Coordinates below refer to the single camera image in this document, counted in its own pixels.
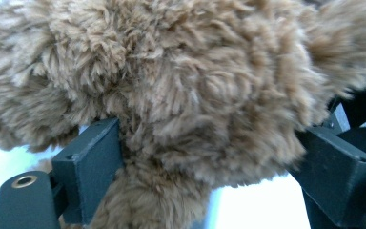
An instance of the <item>screw hole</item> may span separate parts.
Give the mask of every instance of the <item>screw hole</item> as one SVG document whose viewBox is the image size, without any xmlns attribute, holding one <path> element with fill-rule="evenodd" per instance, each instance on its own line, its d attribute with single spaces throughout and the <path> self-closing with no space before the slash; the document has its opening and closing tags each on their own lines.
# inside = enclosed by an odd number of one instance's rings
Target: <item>screw hole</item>
<svg viewBox="0 0 366 229">
<path fill-rule="evenodd" d="M 366 158 L 364 158 L 364 157 L 362 157 L 362 156 L 357 156 L 356 157 L 359 161 L 361 161 L 361 162 L 366 162 Z"/>
<path fill-rule="evenodd" d="M 24 187 L 32 185 L 36 180 L 37 180 L 36 176 L 20 177 L 13 182 L 11 187 L 16 188 L 16 189 L 24 188 Z"/>
</svg>

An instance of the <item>alpaca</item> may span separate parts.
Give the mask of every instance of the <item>alpaca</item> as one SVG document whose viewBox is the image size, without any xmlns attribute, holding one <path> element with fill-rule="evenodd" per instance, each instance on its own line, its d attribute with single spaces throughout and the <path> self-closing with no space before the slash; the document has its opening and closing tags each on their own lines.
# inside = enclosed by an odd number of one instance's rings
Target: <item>alpaca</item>
<svg viewBox="0 0 366 229">
<path fill-rule="evenodd" d="M 366 1 L 0 4 L 0 148 L 120 119 L 125 168 L 91 228 L 189 228 L 212 189 L 294 167 L 295 131 L 366 88 Z"/>
</svg>

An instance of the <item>tan wool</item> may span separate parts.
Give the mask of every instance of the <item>tan wool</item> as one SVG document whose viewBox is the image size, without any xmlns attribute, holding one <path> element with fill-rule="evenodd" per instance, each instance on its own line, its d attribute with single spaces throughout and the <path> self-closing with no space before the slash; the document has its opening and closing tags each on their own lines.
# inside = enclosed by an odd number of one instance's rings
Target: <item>tan wool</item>
<svg viewBox="0 0 366 229">
<path fill-rule="evenodd" d="M 295 166 L 295 131 L 364 88 L 366 0 L 0 4 L 0 148 L 120 119 L 126 166 L 91 228 L 190 228 L 213 188 Z"/>
</svg>

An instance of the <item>white surface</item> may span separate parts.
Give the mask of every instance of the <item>white surface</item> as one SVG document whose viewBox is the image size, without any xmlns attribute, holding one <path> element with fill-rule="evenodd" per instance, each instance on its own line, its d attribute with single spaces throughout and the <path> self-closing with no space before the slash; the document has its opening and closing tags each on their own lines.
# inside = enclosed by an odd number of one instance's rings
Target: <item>white surface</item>
<svg viewBox="0 0 366 229">
<path fill-rule="evenodd" d="M 285 176 L 258 185 L 222 189 L 215 229 L 231 228 L 310 228 L 300 186 L 291 176 Z"/>
</svg>

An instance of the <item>alpaca fleece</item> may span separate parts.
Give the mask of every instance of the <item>alpaca fleece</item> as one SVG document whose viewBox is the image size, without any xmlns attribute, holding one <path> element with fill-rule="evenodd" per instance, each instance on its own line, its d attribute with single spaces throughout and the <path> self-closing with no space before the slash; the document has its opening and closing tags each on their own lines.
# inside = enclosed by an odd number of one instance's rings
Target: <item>alpaca fleece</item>
<svg viewBox="0 0 366 229">
<path fill-rule="evenodd" d="M 126 167 L 91 228 L 189 228 L 213 188 L 295 166 L 295 131 L 364 88 L 366 1 L 0 4 L 0 148 L 120 119 Z"/>
</svg>

